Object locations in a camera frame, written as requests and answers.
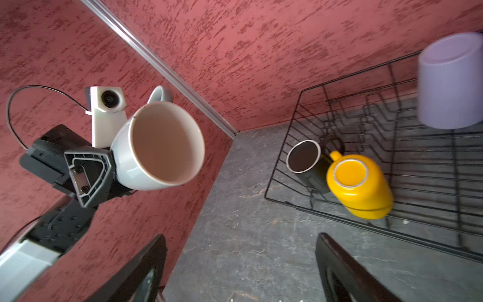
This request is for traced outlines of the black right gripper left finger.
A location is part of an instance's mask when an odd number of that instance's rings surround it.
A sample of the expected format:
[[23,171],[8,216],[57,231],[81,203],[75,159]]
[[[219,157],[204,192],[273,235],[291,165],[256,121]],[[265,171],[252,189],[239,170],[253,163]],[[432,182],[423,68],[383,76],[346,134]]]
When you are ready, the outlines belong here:
[[167,256],[159,234],[87,301],[155,301]]

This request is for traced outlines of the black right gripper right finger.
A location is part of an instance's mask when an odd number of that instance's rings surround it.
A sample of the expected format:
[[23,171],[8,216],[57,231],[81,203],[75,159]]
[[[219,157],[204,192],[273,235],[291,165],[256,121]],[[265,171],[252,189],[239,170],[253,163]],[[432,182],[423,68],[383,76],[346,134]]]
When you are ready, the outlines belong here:
[[318,235],[315,256],[327,301],[400,300],[328,234]]

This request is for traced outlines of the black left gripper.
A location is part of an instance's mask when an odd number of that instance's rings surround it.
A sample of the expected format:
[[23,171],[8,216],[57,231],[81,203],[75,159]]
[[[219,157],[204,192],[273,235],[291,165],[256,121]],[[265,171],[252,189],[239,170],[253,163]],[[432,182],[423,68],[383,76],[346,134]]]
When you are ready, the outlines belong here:
[[95,208],[113,198],[130,196],[132,190],[116,179],[113,154],[94,148],[80,135],[58,125],[20,159],[22,168],[75,197],[83,208]]

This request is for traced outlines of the small cream mug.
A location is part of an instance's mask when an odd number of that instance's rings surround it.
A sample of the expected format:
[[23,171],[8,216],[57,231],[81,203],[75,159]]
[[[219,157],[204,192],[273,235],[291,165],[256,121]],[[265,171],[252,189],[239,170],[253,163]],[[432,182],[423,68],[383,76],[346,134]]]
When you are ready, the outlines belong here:
[[112,145],[116,180],[137,191],[190,182],[205,161],[205,140],[196,120],[157,86],[146,105],[125,123]]

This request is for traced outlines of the yellow mug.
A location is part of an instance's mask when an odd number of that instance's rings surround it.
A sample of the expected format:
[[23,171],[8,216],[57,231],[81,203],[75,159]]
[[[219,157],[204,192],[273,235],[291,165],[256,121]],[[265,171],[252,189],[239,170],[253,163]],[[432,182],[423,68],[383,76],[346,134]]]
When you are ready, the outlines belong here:
[[337,200],[354,216],[379,220],[394,206],[394,196],[381,168],[371,158],[358,154],[330,153],[333,163],[327,184]]

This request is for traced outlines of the black mug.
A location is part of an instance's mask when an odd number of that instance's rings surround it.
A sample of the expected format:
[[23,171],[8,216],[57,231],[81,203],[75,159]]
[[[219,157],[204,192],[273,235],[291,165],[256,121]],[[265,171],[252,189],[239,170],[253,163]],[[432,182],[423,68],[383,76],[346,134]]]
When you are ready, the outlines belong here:
[[287,168],[294,173],[303,184],[324,195],[330,192],[327,183],[327,172],[333,163],[329,149],[345,152],[345,144],[336,135],[320,136],[319,141],[303,140],[297,143],[286,157]]

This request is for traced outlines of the lilac plastic cup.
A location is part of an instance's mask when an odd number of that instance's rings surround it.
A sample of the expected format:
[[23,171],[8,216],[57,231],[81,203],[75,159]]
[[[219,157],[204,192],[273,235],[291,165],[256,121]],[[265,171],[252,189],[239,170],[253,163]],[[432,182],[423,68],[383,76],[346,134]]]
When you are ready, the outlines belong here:
[[458,33],[427,46],[418,56],[420,123],[455,130],[482,121],[482,34]]

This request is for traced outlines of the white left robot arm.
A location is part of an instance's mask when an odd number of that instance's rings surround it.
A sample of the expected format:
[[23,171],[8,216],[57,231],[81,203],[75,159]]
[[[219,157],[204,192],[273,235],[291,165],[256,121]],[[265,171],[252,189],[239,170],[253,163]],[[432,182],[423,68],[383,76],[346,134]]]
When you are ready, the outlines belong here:
[[15,301],[69,252],[100,204],[134,192],[116,180],[113,152],[92,147],[65,125],[34,141],[20,165],[64,196],[1,251],[1,301]]

